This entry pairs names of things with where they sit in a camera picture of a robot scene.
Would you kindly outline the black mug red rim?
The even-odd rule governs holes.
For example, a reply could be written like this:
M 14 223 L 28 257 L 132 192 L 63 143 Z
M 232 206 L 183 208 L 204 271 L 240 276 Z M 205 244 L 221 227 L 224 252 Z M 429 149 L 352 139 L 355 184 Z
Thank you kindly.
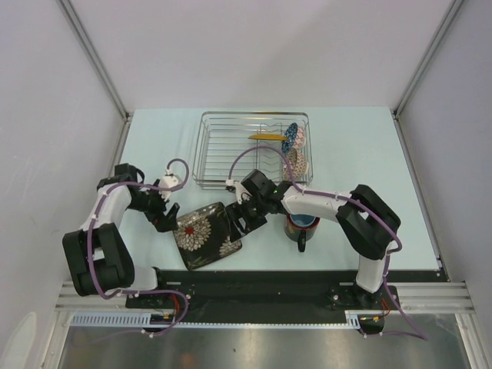
M 306 250 L 306 245 L 309 240 L 314 236 L 315 231 L 320 223 L 320 218 L 316 217 L 316 222 L 313 226 L 309 228 L 296 228 L 288 219 L 288 215 L 286 216 L 284 233 L 287 237 L 294 241 L 298 246 L 298 251 L 300 253 L 304 253 Z

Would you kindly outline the blue patterned bowl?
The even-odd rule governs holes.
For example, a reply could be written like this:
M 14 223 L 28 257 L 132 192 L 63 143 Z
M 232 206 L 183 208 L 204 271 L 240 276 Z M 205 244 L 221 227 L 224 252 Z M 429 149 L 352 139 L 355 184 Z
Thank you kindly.
M 298 136 L 298 124 L 296 122 L 291 123 L 284 132 L 285 140 L 282 141 L 281 150 L 284 154 L 287 154 L 294 146 L 296 138 Z

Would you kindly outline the black square floral plate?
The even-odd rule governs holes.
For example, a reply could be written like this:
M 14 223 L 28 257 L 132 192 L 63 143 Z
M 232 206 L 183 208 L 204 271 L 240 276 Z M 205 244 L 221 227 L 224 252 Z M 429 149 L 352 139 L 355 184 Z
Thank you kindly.
M 180 216 L 177 226 L 173 235 L 189 271 L 215 263 L 242 249 L 241 241 L 231 241 L 229 219 L 222 202 Z

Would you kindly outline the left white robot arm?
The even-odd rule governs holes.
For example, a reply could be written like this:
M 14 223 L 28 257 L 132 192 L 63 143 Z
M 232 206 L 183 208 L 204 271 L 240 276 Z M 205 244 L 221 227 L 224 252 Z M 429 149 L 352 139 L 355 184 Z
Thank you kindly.
M 143 292 L 143 298 L 156 308 L 168 302 L 169 287 L 158 281 L 156 268 L 139 267 L 133 262 L 119 228 L 125 212 L 132 210 L 143 214 L 158 232 L 176 230 L 180 206 L 167 205 L 171 194 L 185 183 L 166 168 L 154 184 L 145 184 L 144 172 L 130 164 L 116 165 L 111 177 L 99 181 L 88 219 L 62 238 L 78 295 L 109 299 L 132 291 Z

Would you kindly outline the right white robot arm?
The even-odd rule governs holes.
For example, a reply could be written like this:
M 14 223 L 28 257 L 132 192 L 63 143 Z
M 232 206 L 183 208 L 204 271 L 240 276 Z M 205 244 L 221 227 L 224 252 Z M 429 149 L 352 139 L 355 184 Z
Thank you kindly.
M 266 224 L 269 214 L 333 221 L 359 255 L 347 298 L 363 308 L 373 308 L 381 301 L 391 254 L 402 249 L 397 236 L 401 220 L 370 187 L 360 184 L 348 193 L 314 191 L 294 181 L 275 184 L 259 170 L 241 181 L 229 178 L 225 187 L 236 196 L 236 202 L 226 207 L 233 241 Z

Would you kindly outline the brown patterned white bowl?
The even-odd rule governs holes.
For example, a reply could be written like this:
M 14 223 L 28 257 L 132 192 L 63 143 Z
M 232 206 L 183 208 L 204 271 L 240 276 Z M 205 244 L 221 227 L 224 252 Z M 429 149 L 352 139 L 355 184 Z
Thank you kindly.
M 296 148 L 292 148 L 286 155 L 291 166 L 295 181 L 300 181 L 308 172 L 308 161 L 304 154 Z

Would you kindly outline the yellow round patterned plate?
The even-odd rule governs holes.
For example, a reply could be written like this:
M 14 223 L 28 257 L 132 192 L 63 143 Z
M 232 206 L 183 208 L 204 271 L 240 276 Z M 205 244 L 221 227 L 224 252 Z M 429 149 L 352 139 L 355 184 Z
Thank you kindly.
M 250 140 L 257 141 L 287 141 L 287 137 L 285 135 L 276 135 L 276 134 L 256 134 L 248 137 Z

